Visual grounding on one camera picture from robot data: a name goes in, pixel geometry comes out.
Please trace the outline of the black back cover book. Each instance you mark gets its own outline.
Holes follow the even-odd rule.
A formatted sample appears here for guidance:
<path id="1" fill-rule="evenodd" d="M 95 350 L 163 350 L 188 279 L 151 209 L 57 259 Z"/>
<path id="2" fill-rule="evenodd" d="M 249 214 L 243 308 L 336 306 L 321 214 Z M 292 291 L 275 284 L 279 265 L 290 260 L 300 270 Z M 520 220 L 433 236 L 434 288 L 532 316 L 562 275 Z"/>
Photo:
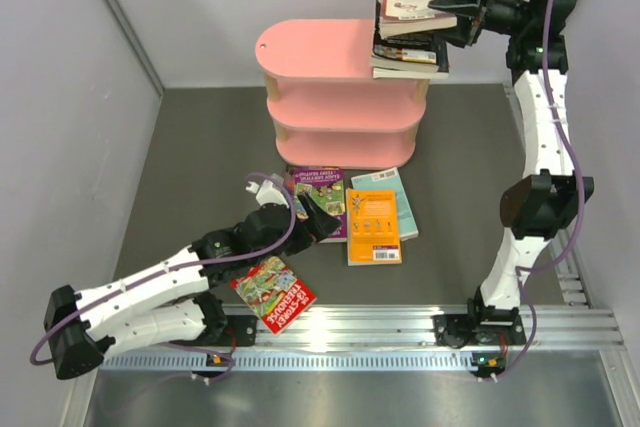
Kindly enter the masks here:
<path id="1" fill-rule="evenodd" d="M 397 38 L 383 38 L 375 32 L 370 65 L 374 68 L 436 72 L 439 68 L 437 52 L 436 40 L 429 32 Z"/>

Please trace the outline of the orange cover book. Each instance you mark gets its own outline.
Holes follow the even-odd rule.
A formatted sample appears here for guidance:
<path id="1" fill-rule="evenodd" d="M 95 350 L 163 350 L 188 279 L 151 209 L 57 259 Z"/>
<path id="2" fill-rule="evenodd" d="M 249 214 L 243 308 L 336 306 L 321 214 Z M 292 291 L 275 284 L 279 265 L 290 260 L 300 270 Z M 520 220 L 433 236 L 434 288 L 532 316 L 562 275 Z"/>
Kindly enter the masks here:
<path id="1" fill-rule="evenodd" d="M 347 190 L 347 263 L 349 266 L 402 262 L 393 190 Z"/>

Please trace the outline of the blue nineteen eighty-four book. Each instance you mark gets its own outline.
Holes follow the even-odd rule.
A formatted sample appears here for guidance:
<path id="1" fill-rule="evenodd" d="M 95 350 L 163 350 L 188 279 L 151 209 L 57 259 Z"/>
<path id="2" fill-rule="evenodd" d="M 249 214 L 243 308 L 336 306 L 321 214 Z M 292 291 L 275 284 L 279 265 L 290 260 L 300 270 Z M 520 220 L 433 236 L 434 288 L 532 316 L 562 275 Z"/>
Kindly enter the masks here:
<path id="1" fill-rule="evenodd" d="M 411 79 L 411 80 L 433 80 L 444 79 L 449 75 L 449 60 L 446 45 L 441 41 L 436 40 L 438 47 L 438 62 L 439 68 L 436 72 L 415 72 L 404 70 L 393 70 L 384 68 L 372 67 L 372 74 L 374 79 Z"/>

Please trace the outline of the purple 117-storey treehouse book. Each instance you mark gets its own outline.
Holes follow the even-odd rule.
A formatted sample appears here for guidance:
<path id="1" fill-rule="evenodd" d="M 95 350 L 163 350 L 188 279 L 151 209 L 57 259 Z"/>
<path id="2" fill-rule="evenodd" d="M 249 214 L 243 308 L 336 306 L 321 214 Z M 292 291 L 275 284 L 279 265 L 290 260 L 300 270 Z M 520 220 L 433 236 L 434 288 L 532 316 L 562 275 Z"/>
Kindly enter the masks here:
<path id="1" fill-rule="evenodd" d="M 291 167 L 288 171 L 293 194 L 306 193 L 327 214 L 341 222 L 341 226 L 324 243 L 347 241 L 346 189 L 344 172 L 339 168 Z"/>

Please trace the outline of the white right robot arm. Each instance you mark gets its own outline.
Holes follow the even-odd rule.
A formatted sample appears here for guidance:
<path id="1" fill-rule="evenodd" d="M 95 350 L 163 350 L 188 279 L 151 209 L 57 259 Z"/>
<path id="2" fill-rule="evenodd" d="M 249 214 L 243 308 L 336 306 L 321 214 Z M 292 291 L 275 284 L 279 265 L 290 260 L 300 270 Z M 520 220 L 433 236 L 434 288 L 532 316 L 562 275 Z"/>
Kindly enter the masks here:
<path id="1" fill-rule="evenodd" d="M 524 134 L 522 178 L 500 200 L 502 241 L 491 271 L 464 314 L 434 320 L 436 343 L 454 349 L 522 345 L 519 308 L 538 257 L 557 233 L 579 229 L 594 180 L 582 174 L 569 140 L 564 94 L 569 71 L 563 30 L 577 0 L 433 0 L 457 25 L 441 33 L 456 47 L 475 44 L 485 31 L 509 38 L 506 66 L 518 100 Z"/>

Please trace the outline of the blue fantasy cover book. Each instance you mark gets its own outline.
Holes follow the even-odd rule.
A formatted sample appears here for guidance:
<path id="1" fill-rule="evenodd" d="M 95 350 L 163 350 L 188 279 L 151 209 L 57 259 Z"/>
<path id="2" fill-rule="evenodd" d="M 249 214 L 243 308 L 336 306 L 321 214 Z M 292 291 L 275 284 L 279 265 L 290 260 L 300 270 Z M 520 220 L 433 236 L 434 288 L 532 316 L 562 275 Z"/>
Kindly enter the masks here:
<path id="1" fill-rule="evenodd" d="M 305 169 L 299 166 L 287 165 L 285 168 L 284 183 L 292 197 L 298 193 L 297 186 L 300 183 L 300 176 L 304 172 Z"/>

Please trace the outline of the red 13-storey treehouse book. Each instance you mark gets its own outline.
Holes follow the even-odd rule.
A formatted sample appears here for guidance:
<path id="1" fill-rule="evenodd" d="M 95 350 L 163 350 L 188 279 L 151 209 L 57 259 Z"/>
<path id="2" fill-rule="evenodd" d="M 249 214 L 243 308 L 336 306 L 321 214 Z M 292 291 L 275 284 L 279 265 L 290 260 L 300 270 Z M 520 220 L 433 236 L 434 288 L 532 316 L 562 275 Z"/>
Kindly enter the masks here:
<path id="1" fill-rule="evenodd" d="M 269 257 L 230 282 L 232 289 L 274 335 L 282 333 L 317 299 L 279 257 Z"/>

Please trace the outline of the red cream pocket-watch book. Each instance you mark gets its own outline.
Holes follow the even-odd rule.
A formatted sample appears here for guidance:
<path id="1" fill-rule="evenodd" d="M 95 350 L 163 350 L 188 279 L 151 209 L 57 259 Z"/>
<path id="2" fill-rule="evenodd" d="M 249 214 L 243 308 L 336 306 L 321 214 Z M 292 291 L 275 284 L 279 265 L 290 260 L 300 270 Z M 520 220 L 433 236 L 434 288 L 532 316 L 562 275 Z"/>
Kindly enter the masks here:
<path id="1" fill-rule="evenodd" d="M 457 26 L 454 14 L 429 7 L 432 0 L 379 0 L 378 31 L 383 39 Z"/>

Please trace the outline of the teal back cover book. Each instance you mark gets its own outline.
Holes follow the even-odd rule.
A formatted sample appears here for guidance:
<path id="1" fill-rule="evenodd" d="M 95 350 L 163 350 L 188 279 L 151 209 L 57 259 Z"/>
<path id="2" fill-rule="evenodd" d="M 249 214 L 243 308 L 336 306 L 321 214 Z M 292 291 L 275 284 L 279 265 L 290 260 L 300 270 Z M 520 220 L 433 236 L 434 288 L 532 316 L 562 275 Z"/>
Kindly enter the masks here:
<path id="1" fill-rule="evenodd" d="M 351 178 L 351 185 L 360 190 L 393 190 L 396 197 L 400 240 L 416 238 L 419 229 L 397 167 L 358 175 Z"/>

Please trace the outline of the pink three-tier shelf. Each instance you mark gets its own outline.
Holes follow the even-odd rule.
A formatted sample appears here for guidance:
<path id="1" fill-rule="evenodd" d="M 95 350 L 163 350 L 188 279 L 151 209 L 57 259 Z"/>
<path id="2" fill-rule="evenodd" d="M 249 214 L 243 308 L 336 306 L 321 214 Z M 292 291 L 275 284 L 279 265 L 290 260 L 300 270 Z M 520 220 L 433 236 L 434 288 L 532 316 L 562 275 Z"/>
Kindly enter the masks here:
<path id="1" fill-rule="evenodd" d="M 261 33 L 276 148 L 296 166 L 380 170 L 414 154 L 426 80 L 376 80 L 369 19 L 290 19 Z"/>

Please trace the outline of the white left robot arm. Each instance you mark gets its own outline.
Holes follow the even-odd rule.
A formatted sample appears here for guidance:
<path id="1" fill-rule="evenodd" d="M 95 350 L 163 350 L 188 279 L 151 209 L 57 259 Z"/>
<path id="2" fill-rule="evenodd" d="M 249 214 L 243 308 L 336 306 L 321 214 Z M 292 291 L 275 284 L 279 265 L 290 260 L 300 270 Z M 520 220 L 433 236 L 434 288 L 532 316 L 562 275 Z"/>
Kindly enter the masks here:
<path id="1" fill-rule="evenodd" d="M 228 321 L 212 289 L 265 260 L 302 252 L 342 225 L 307 194 L 257 199 L 258 209 L 244 220 L 205 234 L 152 267 L 97 288 L 54 290 L 43 325 L 57 379 L 80 377 L 142 346 L 217 343 Z"/>

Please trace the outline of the aluminium mounting rail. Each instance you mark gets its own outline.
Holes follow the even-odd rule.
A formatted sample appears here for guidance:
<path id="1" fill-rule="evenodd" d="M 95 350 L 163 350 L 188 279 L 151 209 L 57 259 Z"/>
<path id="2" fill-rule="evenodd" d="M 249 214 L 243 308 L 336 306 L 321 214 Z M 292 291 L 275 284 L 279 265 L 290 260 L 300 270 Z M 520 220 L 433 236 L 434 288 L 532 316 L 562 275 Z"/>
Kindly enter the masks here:
<path id="1" fill-rule="evenodd" d="M 245 332 L 231 354 L 240 371 L 472 372 L 503 354 L 620 350 L 624 341 L 609 310 L 570 306 L 523 309 L 512 340 L 481 334 L 453 337 L 438 307 L 312 307 L 284 332 L 263 324 Z"/>

